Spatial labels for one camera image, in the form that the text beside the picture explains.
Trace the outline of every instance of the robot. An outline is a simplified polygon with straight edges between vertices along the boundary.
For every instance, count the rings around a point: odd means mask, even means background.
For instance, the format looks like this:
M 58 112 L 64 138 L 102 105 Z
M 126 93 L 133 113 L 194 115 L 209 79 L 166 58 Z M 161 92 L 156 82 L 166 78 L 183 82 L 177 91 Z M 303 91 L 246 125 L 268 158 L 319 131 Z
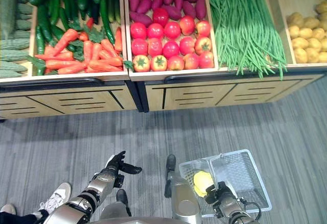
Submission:
M 64 205 L 52 212 L 44 221 L 44 224 L 85 224 L 89 223 L 97 207 L 101 205 L 113 188 L 121 188 L 124 176 L 119 171 L 128 174 L 139 174 L 142 168 L 124 163 L 125 151 L 115 155 L 99 173 L 96 173 L 88 186 L 80 195 L 71 199 Z M 171 198 L 173 219 L 156 217 L 124 217 L 112 218 L 92 222 L 93 224 L 201 224 L 201 211 L 197 198 L 188 184 L 178 173 L 175 172 L 176 158 L 169 155 L 166 164 L 166 187 L 165 197 Z M 238 199 L 232 189 L 224 182 L 219 183 L 219 188 L 214 186 L 207 190 L 205 200 L 213 205 L 215 215 L 226 224 L 259 224 L 258 217 L 254 220 L 249 216 L 240 203 L 245 206 L 245 200 Z

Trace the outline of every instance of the black pants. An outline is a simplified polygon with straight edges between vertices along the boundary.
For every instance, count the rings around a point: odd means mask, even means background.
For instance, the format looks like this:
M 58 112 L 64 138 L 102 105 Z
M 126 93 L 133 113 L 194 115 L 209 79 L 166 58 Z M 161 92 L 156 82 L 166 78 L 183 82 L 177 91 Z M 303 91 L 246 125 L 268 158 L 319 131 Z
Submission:
M 46 210 L 40 210 L 40 212 L 44 221 L 49 214 Z M 37 222 L 35 215 L 18 216 L 6 212 L 0 213 L 0 224 L 34 224 L 35 222 Z

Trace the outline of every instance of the white plastic basket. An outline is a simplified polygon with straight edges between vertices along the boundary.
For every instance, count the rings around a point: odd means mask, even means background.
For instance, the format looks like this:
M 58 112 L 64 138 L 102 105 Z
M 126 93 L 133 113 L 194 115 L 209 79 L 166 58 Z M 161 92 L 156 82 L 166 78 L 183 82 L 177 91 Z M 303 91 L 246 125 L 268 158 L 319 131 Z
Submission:
M 198 171 L 210 172 L 215 186 L 218 182 L 228 182 L 238 197 L 244 197 L 249 202 L 256 202 L 261 211 L 271 210 L 271 202 L 262 181 L 258 168 L 249 150 L 239 150 L 220 154 L 204 159 L 193 160 L 179 165 L 180 175 L 194 187 L 193 176 Z M 204 198 L 198 197 L 202 217 L 214 216 L 211 205 Z M 255 206 L 247 206 L 247 213 L 256 213 Z

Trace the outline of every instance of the tomato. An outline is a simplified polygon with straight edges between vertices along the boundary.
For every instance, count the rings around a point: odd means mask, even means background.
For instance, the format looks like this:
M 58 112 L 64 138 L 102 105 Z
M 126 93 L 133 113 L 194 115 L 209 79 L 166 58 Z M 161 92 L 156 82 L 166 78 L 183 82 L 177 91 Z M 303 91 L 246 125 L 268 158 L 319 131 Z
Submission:
M 132 42 L 133 55 L 148 55 L 148 43 L 143 39 L 134 39 Z
M 166 9 L 157 8 L 153 11 L 152 21 L 160 24 L 163 28 L 166 26 L 169 19 L 169 15 Z
M 177 56 L 179 54 L 178 44 L 173 40 L 168 41 L 163 46 L 162 53 L 166 58 L 170 58 L 172 56 Z
M 208 37 L 199 37 L 195 42 L 195 53 L 200 55 L 205 51 L 211 51 L 213 45 Z
M 183 17 L 180 20 L 179 25 L 184 35 L 190 35 L 194 32 L 195 23 L 194 23 L 194 19 L 191 16 Z
M 162 43 L 160 39 L 149 39 L 148 53 L 151 57 L 155 57 L 162 54 Z
M 147 28 L 143 23 L 134 22 L 131 25 L 131 36 L 133 39 L 146 39 L 147 38 Z
M 187 54 L 184 56 L 185 69 L 197 69 L 199 67 L 200 58 L 197 54 Z
M 165 29 L 165 36 L 169 39 L 176 39 L 180 35 L 180 27 L 179 24 L 171 21 L 166 24 Z
M 179 42 L 180 53 L 185 56 L 189 53 L 194 53 L 195 39 L 192 37 L 185 37 Z
M 184 60 L 180 56 L 172 56 L 168 60 L 168 70 L 178 71 L 183 70 L 185 66 Z
M 150 71 L 149 58 L 144 55 L 138 55 L 133 59 L 133 66 L 135 72 L 148 72 Z
M 200 68 L 214 68 L 214 54 L 212 52 L 203 52 L 200 55 Z
M 161 55 L 156 56 L 151 60 L 150 66 L 152 71 L 166 71 L 167 59 Z
M 207 21 L 199 21 L 196 26 L 196 31 L 199 36 L 208 37 L 210 35 L 210 23 Z
M 148 27 L 148 37 L 161 39 L 164 36 L 164 28 L 158 24 L 153 23 Z

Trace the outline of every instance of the sneaker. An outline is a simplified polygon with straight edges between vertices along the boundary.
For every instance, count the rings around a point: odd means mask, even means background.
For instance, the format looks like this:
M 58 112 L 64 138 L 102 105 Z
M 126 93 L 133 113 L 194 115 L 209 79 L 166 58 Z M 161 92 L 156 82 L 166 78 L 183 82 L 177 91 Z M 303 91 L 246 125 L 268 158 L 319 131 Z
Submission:
M 62 183 L 45 203 L 40 203 L 39 210 L 46 210 L 49 214 L 52 213 L 69 200 L 71 193 L 71 185 L 67 182 Z
M 15 209 L 15 206 L 13 206 L 12 204 L 6 204 L 4 205 L 0 212 L 6 212 L 6 213 L 9 213 L 9 214 L 12 214 L 12 215 L 16 215 L 16 209 Z

